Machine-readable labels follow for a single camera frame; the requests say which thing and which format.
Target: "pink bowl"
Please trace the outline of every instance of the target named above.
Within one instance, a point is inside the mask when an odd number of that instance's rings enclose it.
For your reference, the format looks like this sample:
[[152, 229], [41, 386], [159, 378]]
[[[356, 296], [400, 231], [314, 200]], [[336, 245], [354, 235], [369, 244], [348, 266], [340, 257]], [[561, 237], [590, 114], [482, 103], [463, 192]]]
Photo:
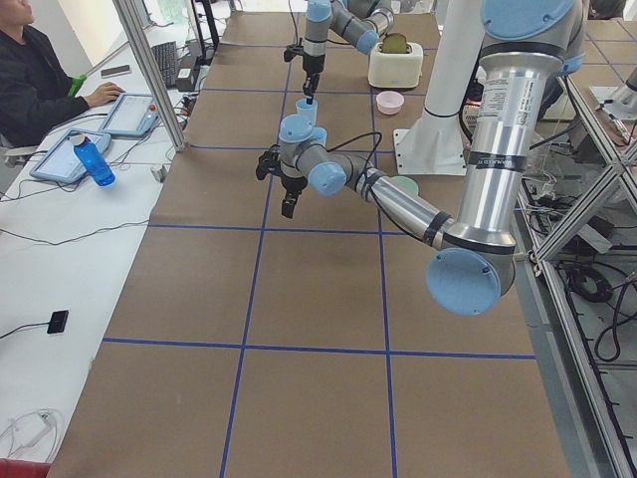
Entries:
[[376, 95], [376, 107], [386, 115], [397, 114], [404, 103], [405, 99], [398, 92], [387, 91]]

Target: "white desk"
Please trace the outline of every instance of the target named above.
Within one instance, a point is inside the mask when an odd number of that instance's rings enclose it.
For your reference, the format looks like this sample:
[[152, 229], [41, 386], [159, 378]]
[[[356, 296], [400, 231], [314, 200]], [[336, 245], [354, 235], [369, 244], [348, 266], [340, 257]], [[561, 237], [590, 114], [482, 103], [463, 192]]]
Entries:
[[[177, 27], [148, 32], [151, 45], [169, 40], [179, 45], [185, 35], [185, 30]], [[129, 48], [107, 66], [122, 64], [130, 64], [132, 73], [113, 80], [129, 92], [147, 93]], [[87, 79], [80, 95], [91, 93], [103, 82], [96, 72]], [[176, 90], [170, 92], [174, 105], [181, 96]], [[86, 115], [108, 109], [93, 109]], [[97, 129], [103, 120], [79, 119], [54, 130], [40, 149], [53, 145], [68, 127]], [[136, 143], [114, 139], [105, 154], [106, 161], [115, 161]], [[88, 178], [72, 193], [56, 189], [2, 201], [0, 228], [59, 242], [104, 227], [145, 221], [161, 190], [150, 166], [169, 162], [173, 153], [168, 134], [160, 125], [144, 144], [131, 150], [124, 164], [113, 169], [113, 187], [100, 188]], [[18, 175], [7, 191], [10, 197], [18, 195], [21, 181], [33, 179], [29, 171], [35, 162], [30, 161]], [[24, 182], [21, 195], [53, 187]], [[48, 322], [54, 311], [70, 311], [63, 334], [49, 336], [46, 327], [40, 327], [0, 341], [0, 433], [12, 419], [52, 408], [63, 416], [59, 439], [64, 436], [144, 231], [145, 225], [126, 227], [55, 247], [0, 233], [0, 335], [25, 324]], [[44, 461], [52, 442], [53, 436], [47, 435], [37, 447], [15, 458]], [[0, 442], [0, 457], [7, 456], [8, 446]]]

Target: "red object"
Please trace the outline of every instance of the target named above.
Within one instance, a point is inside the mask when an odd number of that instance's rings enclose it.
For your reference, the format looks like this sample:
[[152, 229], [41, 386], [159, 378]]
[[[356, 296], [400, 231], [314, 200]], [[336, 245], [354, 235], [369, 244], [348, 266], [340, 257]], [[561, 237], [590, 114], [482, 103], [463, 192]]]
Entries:
[[46, 478], [51, 465], [0, 458], [0, 478]]

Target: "blue water bottle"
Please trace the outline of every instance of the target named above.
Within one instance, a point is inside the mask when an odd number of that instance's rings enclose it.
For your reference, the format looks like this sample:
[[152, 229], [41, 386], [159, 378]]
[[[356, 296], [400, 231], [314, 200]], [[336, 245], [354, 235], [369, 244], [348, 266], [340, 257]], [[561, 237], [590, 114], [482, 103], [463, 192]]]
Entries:
[[73, 145], [76, 156], [87, 169], [87, 173], [98, 185], [108, 186], [115, 181], [108, 163], [88, 137], [84, 134], [76, 134], [70, 137], [69, 141]]

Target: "keyboard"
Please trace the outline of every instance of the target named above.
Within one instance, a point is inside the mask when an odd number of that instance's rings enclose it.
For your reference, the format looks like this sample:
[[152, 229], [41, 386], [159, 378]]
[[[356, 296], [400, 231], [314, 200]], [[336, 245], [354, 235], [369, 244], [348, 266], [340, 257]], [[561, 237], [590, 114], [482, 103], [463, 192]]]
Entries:
[[175, 88], [177, 80], [176, 42], [160, 43], [152, 47], [151, 50], [163, 77], [163, 83], [167, 88]]

